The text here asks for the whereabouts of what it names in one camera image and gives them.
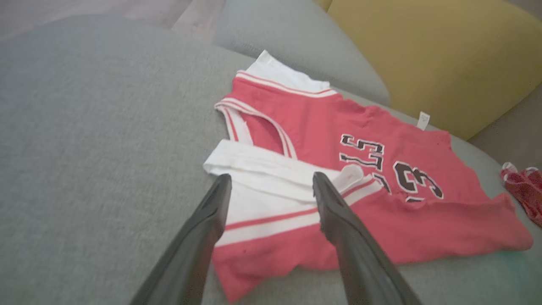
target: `red stripe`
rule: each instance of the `red stripe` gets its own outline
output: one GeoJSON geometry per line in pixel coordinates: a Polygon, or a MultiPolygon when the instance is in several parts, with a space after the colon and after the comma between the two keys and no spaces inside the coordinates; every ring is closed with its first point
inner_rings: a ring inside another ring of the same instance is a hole
{"type": "Polygon", "coordinates": [[[230,122],[231,131],[234,133],[234,141],[239,142],[239,138],[237,137],[237,131],[235,131],[234,122],[231,120],[230,112],[228,109],[224,108],[226,115],[228,116],[228,121],[230,122]]]}
{"type": "Polygon", "coordinates": [[[343,196],[343,198],[346,198],[346,196],[352,194],[353,192],[355,192],[355,191],[357,191],[357,190],[359,190],[359,189],[361,189],[361,188],[367,187],[369,184],[371,184],[371,183],[373,183],[373,182],[374,182],[374,180],[370,180],[370,181],[368,181],[367,183],[364,183],[364,184],[362,184],[362,185],[355,186],[355,187],[353,187],[353,188],[347,190],[346,192],[342,193],[342,196],[343,196]]]}
{"type": "Polygon", "coordinates": [[[309,92],[309,91],[304,91],[304,90],[299,90],[299,89],[295,89],[295,88],[290,88],[288,86],[285,86],[279,82],[276,82],[276,81],[272,81],[272,80],[269,80],[269,79],[265,79],[265,78],[260,78],[260,77],[256,77],[252,74],[248,74],[247,72],[245,71],[237,71],[238,74],[244,74],[244,75],[247,75],[249,77],[252,77],[252,78],[255,78],[255,79],[258,79],[258,80],[262,80],[262,81],[266,81],[266,82],[271,82],[277,86],[280,86],[280,87],[283,87],[283,88],[286,88],[288,90],[292,90],[292,91],[297,91],[297,92],[301,92],[301,93],[308,93],[308,94],[321,94],[321,93],[324,93],[324,92],[328,92],[328,91],[331,91],[331,88],[329,89],[325,89],[323,91],[319,91],[319,92],[309,92]]]}
{"type": "Polygon", "coordinates": [[[277,215],[277,216],[272,216],[272,217],[267,217],[267,218],[260,218],[260,219],[254,219],[254,220],[241,221],[239,223],[234,223],[234,224],[231,224],[231,225],[227,225],[225,227],[225,230],[233,230],[233,229],[240,228],[240,227],[248,227],[248,226],[253,226],[253,225],[272,223],[272,222],[278,221],[278,220],[283,220],[283,219],[293,218],[293,217],[297,217],[297,216],[301,216],[301,215],[316,213],[317,211],[318,211],[317,208],[311,208],[311,209],[308,209],[306,211],[301,211],[301,212],[294,212],[294,213],[290,213],[290,214],[277,215]]]}

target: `jersey armhole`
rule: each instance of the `jersey armhole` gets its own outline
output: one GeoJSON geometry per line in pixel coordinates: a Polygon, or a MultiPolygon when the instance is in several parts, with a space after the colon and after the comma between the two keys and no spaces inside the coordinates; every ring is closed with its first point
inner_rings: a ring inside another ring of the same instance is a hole
{"type": "Polygon", "coordinates": [[[244,144],[254,145],[254,141],[246,122],[241,116],[241,113],[260,117],[270,122],[280,137],[283,154],[286,157],[297,160],[297,154],[290,137],[288,137],[285,130],[275,120],[266,116],[264,113],[234,98],[222,99],[215,105],[215,109],[224,114],[230,139],[244,144]]]}

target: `red cloth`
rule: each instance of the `red cloth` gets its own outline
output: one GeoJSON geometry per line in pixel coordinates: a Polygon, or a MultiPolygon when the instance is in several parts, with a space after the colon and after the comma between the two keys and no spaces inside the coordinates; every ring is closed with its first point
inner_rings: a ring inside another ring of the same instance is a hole
{"type": "MultiPolygon", "coordinates": [[[[217,107],[229,111],[223,112],[232,140],[250,138],[316,166],[341,170],[357,164],[373,174],[385,188],[352,209],[396,264],[527,250],[533,244],[509,195],[489,198],[474,171],[452,152],[445,131],[422,131],[330,90],[270,86],[244,72],[217,107]],[[242,120],[234,119],[236,113],[242,120]]],[[[297,265],[338,268],[319,225],[216,247],[213,261],[230,302],[297,265]]]]}
{"type": "Polygon", "coordinates": [[[505,188],[521,203],[525,213],[542,227],[542,174],[537,168],[527,168],[518,173],[511,163],[501,171],[505,188]]]}

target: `white trim stripe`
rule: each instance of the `white trim stripe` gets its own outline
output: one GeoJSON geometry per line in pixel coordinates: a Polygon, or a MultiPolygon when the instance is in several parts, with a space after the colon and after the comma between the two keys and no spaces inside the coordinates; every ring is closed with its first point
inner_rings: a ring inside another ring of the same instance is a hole
{"type": "Polygon", "coordinates": [[[239,143],[253,145],[252,137],[248,131],[247,123],[243,120],[239,112],[235,109],[228,109],[233,126],[237,132],[237,140],[239,143]]]}
{"type": "Polygon", "coordinates": [[[226,121],[226,128],[228,129],[228,135],[230,137],[230,140],[232,141],[235,141],[235,135],[234,135],[234,130],[233,130],[233,126],[231,126],[231,122],[230,122],[230,116],[228,115],[229,112],[228,112],[228,108],[226,107],[215,107],[216,110],[220,111],[222,113],[222,115],[224,115],[224,120],[226,121]]]}
{"type": "MultiPolygon", "coordinates": [[[[290,139],[290,137],[288,137],[288,135],[286,134],[284,129],[275,120],[271,119],[270,117],[268,117],[264,113],[254,109],[253,107],[249,106],[248,104],[246,104],[246,103],[244,103],[244,102],[242,102],[242,101],[240,101],[238,99],[235,99],[235,98],[224,98],[224,99],[222,99],[220,102],[218,102],[215,105],[216,109],[219,109],[220,107],[228,107],[229,109],[234,109],[236,111],[240,111],[240,112],[246,113],[248,115],[258,116],[258,117],[261,117],[261,118],[269,121],[275,127],[275,129],[277,130],[277,132],[279,134],[280,140],[282,142],[282,150],[283,150],[284,155],[286,157],[290,157],[290,158],[292,158],[294,160],[298,159],[297,154],[295,153],[295,148],[294,148],[294,145],[292,143],[292,140],[290,139]]],[[[234,127],[235,127],[235,131],[237,133],[238,138],[241,137],[240,136],[241,132],[248,133],[247,135],[243,135],[243,137],[251,138],[250,131],[248,130],[248,128],[244,127],[244,124],[240,125],[240,126],[236,125],[234,127]]]]}
{"type": "MultiPolygon", "coordinates": [[[[360,188],[352,192],[344,198],[346,203],[351,206],[364,197],[382,189],[382,185],[378,181],[374,181],[370,185],[360,188]]],[[[284,233],[298,228],[314,225],[320,222],[318,211],[310,214],[305,214],[297,217],[272,221],[269,223],[256,224],[246,227],[235,228],[224,231],[222,237],[217,241],[215,246],[225,246],[233,243],[246,242],[248,240],[269,237],[275,234],[284,233]]]]}
{"type": "Polygon", "coordinates": [[[328,89],[328,90],[324,90],[324,91],[316,92],[316,93],[297,90],[297,89],[294,89],[294,88],[286,87],[285,85],[279,84],[279,83],[271,81],[271,80],[266,80],[266,79],[255,77],[253,75],[250,75],[246,71],[238,71],[237,74],[235,75],[235,78],[241,78],[241,79],[244,79],[244,80],[248,80],[250,82],[254,82],[256,84],[260,84],[260,85],[263,85],[263,86],[278,89],[280,91],[293,93],[293,94],[297,94],[297,95],[300,95],[300,96],[311,97],[311,98],[330,97],[330,96],[333,96],[335,94],[338,94],[338,92],[333,90],[333,89],[328,89]]]}

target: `gray couch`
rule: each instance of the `gray couch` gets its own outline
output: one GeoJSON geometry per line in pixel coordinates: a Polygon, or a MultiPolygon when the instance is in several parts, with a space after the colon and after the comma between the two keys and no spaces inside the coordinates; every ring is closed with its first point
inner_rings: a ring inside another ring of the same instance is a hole
{"type": "Polygon", "coordinates": [[[312,0],[228,0],[214,43],[254,58],[266,49],[314,79],[389,105],[378,74],[312,0]]]}
{"type": "MultiPolygon", "coordinates": [[[[253,61],[107,16],[0,43],[1,303],[128,304],[214,180],[202,163],[227,133],[213,104],[253,61]]],[[[505,191],[495,161],[452,146],[489,196],[505,191]]],[[[424,304],[540,303],[542,230],[517,207],[532,249],[399,267],[424,304]]],[[[203,304],[227,304],[212,267],[203,304]]],[[[294,270],[239,304],[346,298],[338,271],[294,270]]]]}

